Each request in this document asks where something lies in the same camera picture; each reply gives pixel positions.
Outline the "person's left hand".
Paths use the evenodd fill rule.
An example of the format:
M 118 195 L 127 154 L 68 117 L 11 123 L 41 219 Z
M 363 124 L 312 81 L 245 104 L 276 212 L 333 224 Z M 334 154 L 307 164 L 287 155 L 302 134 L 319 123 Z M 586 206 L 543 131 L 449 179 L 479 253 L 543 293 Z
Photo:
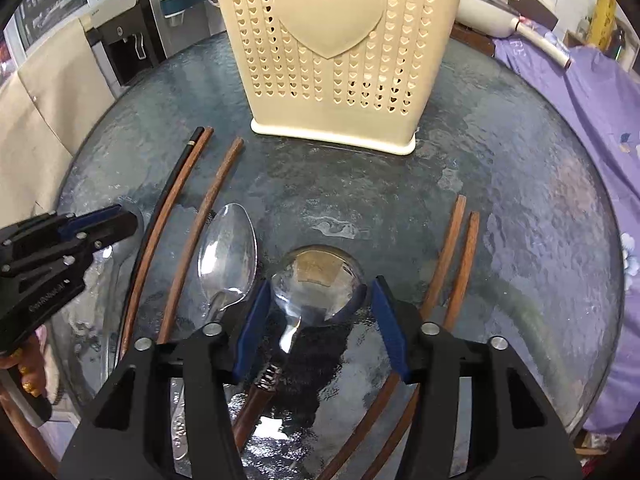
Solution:
M 40 340 L 36 334 L 30 337 L 8 356 L 2 356 L 1 368 L 8 370 L 16 366 L 20 373 L 22 389 L 31 396 L 47 393 L 47 377 L 44 359 L 40 349 Z

